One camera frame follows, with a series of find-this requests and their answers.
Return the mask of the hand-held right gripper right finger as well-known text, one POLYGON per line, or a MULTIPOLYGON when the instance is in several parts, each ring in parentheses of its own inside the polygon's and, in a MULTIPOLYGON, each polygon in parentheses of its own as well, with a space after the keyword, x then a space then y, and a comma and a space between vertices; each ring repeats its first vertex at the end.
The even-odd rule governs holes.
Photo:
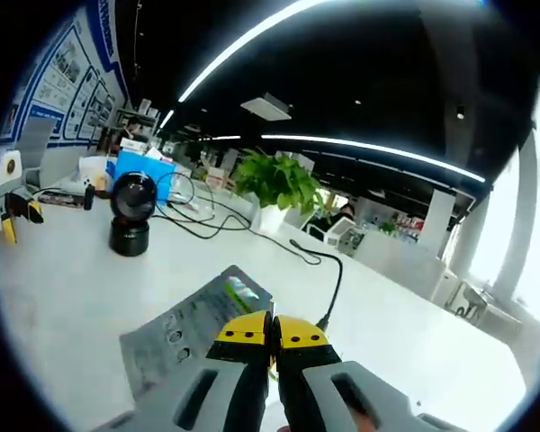
POLYGON ((274 318, 280 400, 292 431, 457 431, 356 361, 304 319, 274 318))

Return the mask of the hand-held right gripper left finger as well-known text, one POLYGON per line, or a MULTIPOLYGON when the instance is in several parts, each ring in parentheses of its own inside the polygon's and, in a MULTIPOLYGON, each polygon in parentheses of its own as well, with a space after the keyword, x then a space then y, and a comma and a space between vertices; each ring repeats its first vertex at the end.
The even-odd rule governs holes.
POLYGON ((268 395, 272 313, 229 321, 205 357, 182 364, 99 431, 258 431, 268 395))

